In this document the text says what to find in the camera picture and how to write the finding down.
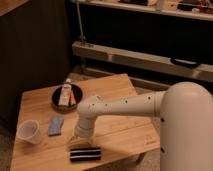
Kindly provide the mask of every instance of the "wooden table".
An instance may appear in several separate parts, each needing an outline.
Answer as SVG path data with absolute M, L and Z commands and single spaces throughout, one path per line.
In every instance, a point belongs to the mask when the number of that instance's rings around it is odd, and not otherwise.
M 76 82 L 84 97 L 99 94 L 103 99 L 136 96 L 126 74 Z M 62 135 L 48 137 L 47 129 L 52 116 L 58 114 L 51 107 L 51 95 L 57 87 L 23 93 L 18 125 L 36 119 L 44 140 L 30 145 L 15 139 L 11 170 L 13 171 L 68 171 L 85 170 L 112 161 L 140 154 L 159 147 L 159 136 L 150 118 L 132 116 L 101 116 L 96 121 L 96 143 L 102 148 L 101 161 L 71 163 L 67 141 L 77 120 L 76 111 L 64 114 Z
M 0 0 L 0 16 L 12 11 L 28 1 L 29 0 Z

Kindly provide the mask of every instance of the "floor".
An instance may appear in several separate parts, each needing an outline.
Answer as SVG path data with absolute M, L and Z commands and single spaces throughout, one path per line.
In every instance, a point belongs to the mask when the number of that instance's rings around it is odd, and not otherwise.
M 69 77 L 75 81 L 87 80 L 92 77 L 71 73 Z M 137 88 L 136 91 L 140 94 L 143 92 L 142 88 Z M 159 119 L 152 119 L 153 125 L 156 130 L 159 129 Z M 9 171 L 10 162 L 12 157 L 12 147 L 13 147 L 14 136 L 8 132 L 4 127 L 0 125 L 0 171 Z M 147 152 L 143 156 L 133 156 L 127 159 L 123 159 L 114 163 L 110 163 L 101 167 L 94 169 L 89 169 L 89 171 L 160 171 L 160 150 L 152 150 Z

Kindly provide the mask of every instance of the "bottle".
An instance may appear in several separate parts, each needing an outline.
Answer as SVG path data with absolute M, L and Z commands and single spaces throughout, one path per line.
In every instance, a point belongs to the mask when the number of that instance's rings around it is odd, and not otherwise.
M 59 97 L 59 106 L 69 107 L 70 103 L 70 95 L 71 95 L 71 79 L 67 78 L 66 82 L 63 84 L 61 88 L 61 94 Z

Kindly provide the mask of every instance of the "plastic cup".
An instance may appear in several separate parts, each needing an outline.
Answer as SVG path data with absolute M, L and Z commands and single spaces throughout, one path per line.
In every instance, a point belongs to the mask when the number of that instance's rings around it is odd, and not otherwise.
M 22 122 L 17 130 L 17 138 L 31 144 L 39 144 L 42 136 L 39 131 L 39 123 L 36 120 L 26 120 Z

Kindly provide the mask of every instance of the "white robotic arm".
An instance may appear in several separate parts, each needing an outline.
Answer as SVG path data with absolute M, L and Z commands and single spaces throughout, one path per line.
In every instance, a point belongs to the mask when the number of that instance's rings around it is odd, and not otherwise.
M 75 135 L 89 138 L 100 115 L 161 117 L 161 171 L 213 171 L 213 99 L 195 83 L 115 101 L 92 96 L 77 108 Z

